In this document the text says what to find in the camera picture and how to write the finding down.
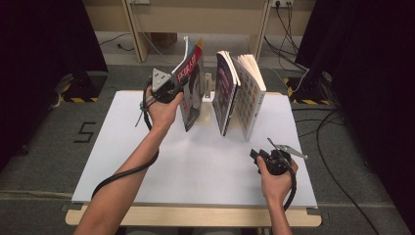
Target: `hand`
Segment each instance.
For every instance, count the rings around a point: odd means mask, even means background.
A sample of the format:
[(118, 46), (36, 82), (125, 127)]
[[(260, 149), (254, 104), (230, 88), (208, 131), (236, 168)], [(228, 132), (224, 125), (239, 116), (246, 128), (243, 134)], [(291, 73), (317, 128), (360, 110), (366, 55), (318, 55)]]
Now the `hand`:
[[(152, 95), (151, 87), (147, 88), (146, 97)], [(183, 99), (183, 93), (180, 92), (176, 95), (174, 100), (168, 104), (161, 102), (155, 102), (149, 107), (149, 114), (153, 122), (153, 128), (167, 128), (174, 123), (176, 117), (177, 106)]]
[[(262, 193), (268, 206), (282, 205), (287, 194), (291, 190), (291, 175), (287, 171), (281, 175), (272, 175), (266, 168), (266, 163), (261, 157), (256, 158), (261, 172)], [(296, 162), (291, 159), (291, 168), (295, 173), (299, 169)]]

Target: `white tabletop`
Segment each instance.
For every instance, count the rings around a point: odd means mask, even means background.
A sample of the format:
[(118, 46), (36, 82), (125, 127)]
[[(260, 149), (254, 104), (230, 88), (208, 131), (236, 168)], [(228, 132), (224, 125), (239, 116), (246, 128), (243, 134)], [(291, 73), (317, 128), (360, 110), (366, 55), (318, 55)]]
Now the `white tabletop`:
[[(118, 91), (97, 137), (94, 148), (73, 194), (77, 203), (90, 202), (95, 187), (111, 176), (129, 157), (144, 136), (147, 126), (135, 123), (141, 111), (141, 91)], [(251, 149), (272, 150), (285, 144), (300, 151), (296, 124), (287, 96), (265, 96), (253, 136), (245, 141), (234, 117), (226, 136), (219, 134), (211, 103), (207, 115), (185, 132), (177, 109), (176, 122), (160, 148), (158, 160), (148, 170), (135, 203), (156, 205), (263, 207), (260, 175)], [(304, 160), (299, 165), (298, 190), (292, 207), (317, 207)]]

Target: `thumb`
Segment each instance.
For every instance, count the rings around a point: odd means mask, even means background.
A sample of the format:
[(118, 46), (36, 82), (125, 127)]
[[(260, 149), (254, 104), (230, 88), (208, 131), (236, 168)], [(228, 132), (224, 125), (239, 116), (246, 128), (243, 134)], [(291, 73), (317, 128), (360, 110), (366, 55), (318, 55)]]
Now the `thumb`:
[(174, 97), (174, 100), (170, 102), (170, 104), (173, 104), (175, 107), (177, 107), (181, 101), (183, 100), (183, 92), (179, 92), (176, 97)]

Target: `open book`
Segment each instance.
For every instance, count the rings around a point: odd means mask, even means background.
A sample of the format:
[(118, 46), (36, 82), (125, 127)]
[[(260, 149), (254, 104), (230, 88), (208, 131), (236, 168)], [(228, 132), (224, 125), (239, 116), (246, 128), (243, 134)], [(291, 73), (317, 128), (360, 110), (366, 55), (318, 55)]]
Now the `open book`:
[(201, 113), (201, 106), (204, 96), (204, 85), (202, 82), (203, 62), (203, 39), (200, 38), (196, 44), (185, 36), (186, 52), (183, 61), (173, 70), (172, 76), (176, 85), (187, 77), (188, 82), (183, 87), (183, 100), (180, 103), (186, 132), (193, 126)]
[(226, 135), (236, 110), (247, 141), (254, 130), (266, 87), (253, 55), (231, 58), (229, 52), (216, 53), (217, 71), (212, 101), (221, 135)]

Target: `wrist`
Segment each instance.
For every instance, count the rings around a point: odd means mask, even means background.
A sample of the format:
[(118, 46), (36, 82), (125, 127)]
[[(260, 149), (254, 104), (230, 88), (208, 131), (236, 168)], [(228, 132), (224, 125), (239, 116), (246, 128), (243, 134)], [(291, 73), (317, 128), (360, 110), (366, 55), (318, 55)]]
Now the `wrist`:
[(168, 130), (170, 129), (170, 125), (169, 124), (155, 124), (153, 125), (151, 132), (159, 132), (159, 133), (164, 133), (166, 134), (168, 132)]
[(268, 205), (268, 209), (270, 211), (284, 211), (283, 202), (281, 200), (267, 198), (266, 204)]

